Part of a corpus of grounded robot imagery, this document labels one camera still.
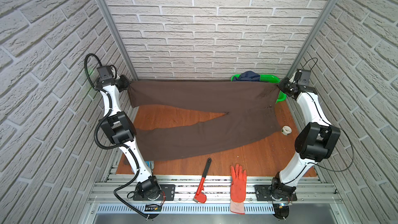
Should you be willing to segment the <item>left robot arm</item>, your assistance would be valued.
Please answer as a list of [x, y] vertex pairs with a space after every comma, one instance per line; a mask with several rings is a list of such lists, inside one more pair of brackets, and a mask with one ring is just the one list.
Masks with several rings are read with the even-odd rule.
[[113, 65], [100, 66], [97, 71], [99, 78], [94, 90], [103, 97], [105, 113], [95, 128], [94, 141], [102, 149], [119, 148], [127, 158], [136, 183], [135, 191], [127, 196], [129, 199], [137, 196], [144, 200], [158, 200], [162, 196], [161, 187], [144, 161], [136, 141], [136, 129], [119, 103], [119, 94], [127, 88], [129, 81], [125, 76], [118, 76]]

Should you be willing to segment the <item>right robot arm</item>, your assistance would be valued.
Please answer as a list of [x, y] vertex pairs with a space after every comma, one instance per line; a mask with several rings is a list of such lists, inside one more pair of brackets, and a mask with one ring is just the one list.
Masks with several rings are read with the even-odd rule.
[[297, 69], [292, 79], [284, 78], [278, 88], [296, 100], [305, 127], [295, 139], [295, 154], [288, 165], [273, 178], [270, 191], [275, 200], [293, 199], [299, 180], [317, 163], [331, 156], [341, 131], [326, 118], [317, 90], [310, 86], [311, 71]]

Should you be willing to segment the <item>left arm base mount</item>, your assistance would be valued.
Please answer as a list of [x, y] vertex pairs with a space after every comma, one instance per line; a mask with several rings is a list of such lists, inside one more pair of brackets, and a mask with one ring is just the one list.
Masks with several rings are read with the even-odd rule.
[[134, 201], [173, 201], [176, 185], [160, 184], [159, 186], [143, 187], [138, 185], [133, 194]]

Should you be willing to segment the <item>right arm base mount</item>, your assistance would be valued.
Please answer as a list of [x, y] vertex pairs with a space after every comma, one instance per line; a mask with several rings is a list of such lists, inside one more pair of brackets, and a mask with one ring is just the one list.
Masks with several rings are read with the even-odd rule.
[[257, 201], [297, 201], [296, 187], [254, 185]]

